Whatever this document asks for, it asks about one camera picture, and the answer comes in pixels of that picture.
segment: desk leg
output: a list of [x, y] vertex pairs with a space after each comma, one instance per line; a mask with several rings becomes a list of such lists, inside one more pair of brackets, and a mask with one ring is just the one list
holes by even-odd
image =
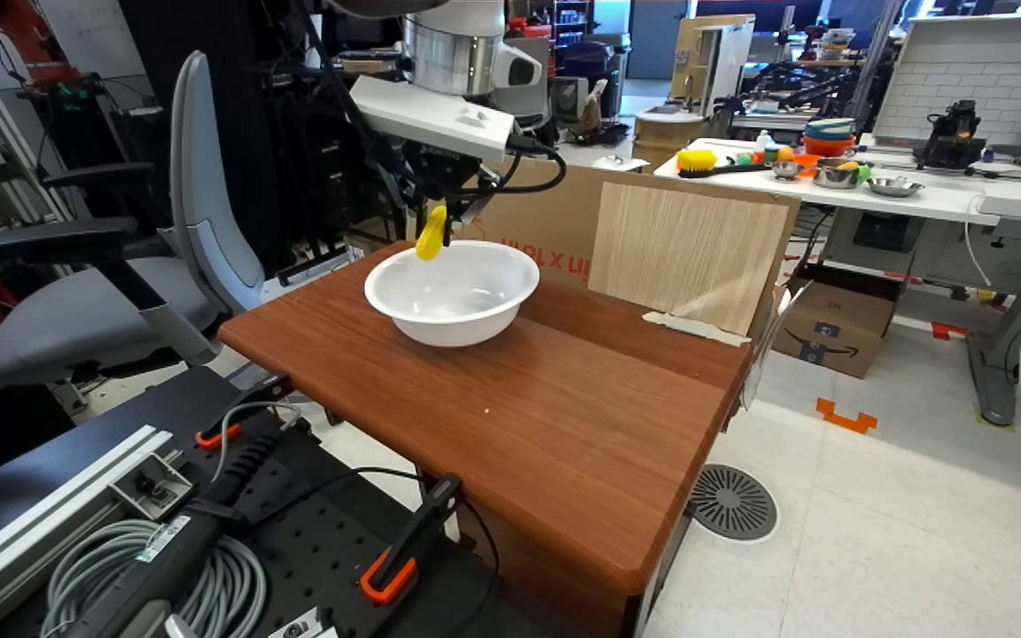
[[1021, 291], [993, 332], [967, 339], [971, 383], [978, 414], [988, 427], [1012, 427], [1019, 405], [1019, 339], [1021, 339]]

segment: wooden table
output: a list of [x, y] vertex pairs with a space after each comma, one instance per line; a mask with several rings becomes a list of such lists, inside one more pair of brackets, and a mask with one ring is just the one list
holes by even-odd
[[376, 263], [239, 317], [220, 338], [424, 470], [460, 474], [464, 498], [541, 560], [620, 600], [635, 630], [752, 351], [555, 283], [504, 338], [433, 351], [366, 306]]

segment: workbench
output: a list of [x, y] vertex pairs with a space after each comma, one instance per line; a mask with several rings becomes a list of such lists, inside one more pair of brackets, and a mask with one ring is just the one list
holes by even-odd
[[[699, 137], [691, 147], [708, 147], [719, 155], [760, 149], [754, 143], [730, 143], [730, 137]], [[818, 189], [808, 182], [778, 182], [773, 170], [730, 170], [730, 174], [708, 174], [708, 179], [682, 179], [678, 155], [656, 167], [656, 179], [765, 193], [765, 195], [785, 195], [805, 205], [860, 208], [860, 212], [884, 212], [884, 215], [915, 215], [915, 220], [971, 225], [971, 228], [1021, 225], [1021, 182], [1019, 179], [984, 179], [967, 170], [957, 170], [957, 174], [915, 170], [915, 160], [909, 149], [871, 149], [871, 153], [860, 153], [860, 160], [893, 170], [893, 174], [909, 174], [913, 182], [923, 185], [923, 193], [913, 200], [884, 200], [866, 189]], [[977, 170], [1012, 174], [1013, 167], [978, 164]], [[1019, 351], [1013, 351], [1019, 338], [1021, 338], [1021, 286], [1019, 286], [1019, 303], [1004, 311], [1001, 328], [988, 332], [977, 332], [967, 339], [967, 370], [971, 370], [977, 395], [978, 395], [978, 414], [993, 427], [1013, 422], [1019, 378], [1012, 366], [1019, 361]]]
[[[193, 450], [193, 437], [217, 422], [230, 405], [239, 405], [239, 397], [243, 390], [235, 390], [227, 378], [194, 370], [165, 387], [154, 387], [147, 397], [135, 397], [119, 413], [106, 413], [51, 439], [48, 447], [37, 447], [27, 459], [14, 459], [0, 469], [0, 530], [37, 506], [53, 489], [62, 489], [69, 478], [84, 470], [97, 459], [113, 450], [141, 427], [171, 429], [177, 437], [177, 447]], [[269, 414], [262, 418], [248, 422], [248, 429], [277, 429]], [[193, 459], [185, 474], [206, 481], [209, 469], [214, 459], [198, 453]], [[313, 470], [335, 474], [346, 470], [346, 466], [321, 450]], [[300, 500], [257, 532], [239, 535], [258, 554], [269, 576], [269, 604], [258, 625], [258, 638], [283, 629], [309, 608], [326, 611], [335, 600], [348, 597], [355, 587], [359, 567], [374, 560], [386, 544], [395, 544], [406, 526], [409, 511], [398, 506], [389, 498], [374, 489], [366, 478], [341, 478], [323, 481], [321, 493]], [[383, 635], [440, 635], [473, 611], [473, 604], [487, 592], [489, 578], [492, 570], [474, 554], [440, 539], [433, 547], [433, 557], [426, 560], [424, 586], [411, 592], [409, 608]], [[0, 638], [31, 638], [41, 616], [44, 597], [31, 597], [0, 625]], [[563, 635], [563, 629], [544, 616], [537, 608], [522, 604], [504, 582], [496, 582], [483, 615], [474, 615], [453, 635], [550, 638]]]
[[640, 635], [752, 351], [548, 280], [496, 339], [435, 351], [368, 310], [376, 263], [235, 317], [223, 343], [419, 470], [457, 474], [496, 530], [510, 586], [582, 635]]

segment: gray cable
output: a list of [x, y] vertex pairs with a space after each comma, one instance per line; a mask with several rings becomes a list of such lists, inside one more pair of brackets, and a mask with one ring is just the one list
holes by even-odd
[[[113, 586], [125, 564], [161, 532], [154, 521], [113, 521], [84, 535], [48, 582], [44, 638], [76, 629], [93, 600]], [[258, 557], [239, 544], [220, 539], [209, 554], [194, 587], [177, 608], [177, 616], [206, 638], [248, 638], [266, 608], [266, 570]]]

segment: white bowl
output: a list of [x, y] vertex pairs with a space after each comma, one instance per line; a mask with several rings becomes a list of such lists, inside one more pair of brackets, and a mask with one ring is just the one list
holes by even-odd
[[504, 332], [537, 286], [541, 265], [526, 253], [450, 240], [435, 259], [411, 250], [383, 259], [366, 280], [366, 298], [419, 343], [473, 348]]

